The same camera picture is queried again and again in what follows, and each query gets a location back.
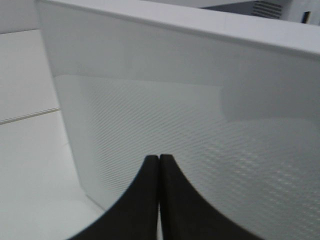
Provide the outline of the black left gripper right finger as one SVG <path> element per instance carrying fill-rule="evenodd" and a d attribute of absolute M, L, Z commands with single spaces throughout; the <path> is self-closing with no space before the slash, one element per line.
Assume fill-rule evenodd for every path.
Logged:
<path fill-rule="evenodd" d="M 160 214 L 165 240 L 251 240 L 253 235 L 213 208 L 174 157 L 160 156 Z"/>

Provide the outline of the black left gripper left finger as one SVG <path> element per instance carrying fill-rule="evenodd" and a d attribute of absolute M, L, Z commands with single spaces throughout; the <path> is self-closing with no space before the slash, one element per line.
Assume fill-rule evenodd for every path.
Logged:
<path fill-rule="evenodd" d="M 123 195 L 71 240 L 156 240 L 159 211 L 157 155 L 145 157 Z"/>

